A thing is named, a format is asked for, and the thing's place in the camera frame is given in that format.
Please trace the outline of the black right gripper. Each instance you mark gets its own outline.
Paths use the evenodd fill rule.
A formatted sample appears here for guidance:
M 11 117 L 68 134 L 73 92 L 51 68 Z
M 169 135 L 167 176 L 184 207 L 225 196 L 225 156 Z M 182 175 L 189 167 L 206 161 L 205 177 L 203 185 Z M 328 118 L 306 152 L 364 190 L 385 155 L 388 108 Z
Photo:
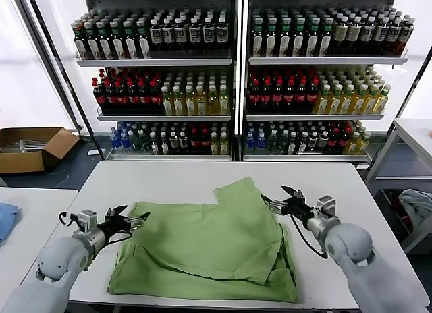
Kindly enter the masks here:
M 265 195 L 261 195 L 263 202 L 269 207 L 271 212 L 275 214 L 291 214 L 301 222 L 307 222 L 309 219 L 315 218 L 314 208 L 307 205 L 305 197 L 301 190 L 296 190 L 290 186 L 281 186 L 282 190 L 291 197 L 284 201 L 272 200 Z

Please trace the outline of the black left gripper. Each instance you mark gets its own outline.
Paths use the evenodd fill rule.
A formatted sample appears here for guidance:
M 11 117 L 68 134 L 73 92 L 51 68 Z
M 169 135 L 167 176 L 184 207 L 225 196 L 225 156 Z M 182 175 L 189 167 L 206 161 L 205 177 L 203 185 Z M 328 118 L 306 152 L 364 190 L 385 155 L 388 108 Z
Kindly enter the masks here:
M 127 209 L 127 205 L 117 206 L 115 208 L 109 208 L 103 223 L 99 224 L 99 229 L 104 233 L 105 237 L 112 237 L 116 233 L 121 231 L 129 231 L 130 229 L 138 229 L 148 219 L 150 212 L 146 212 L 137 217 L 124 217 L 121 216 L 123 211 Z

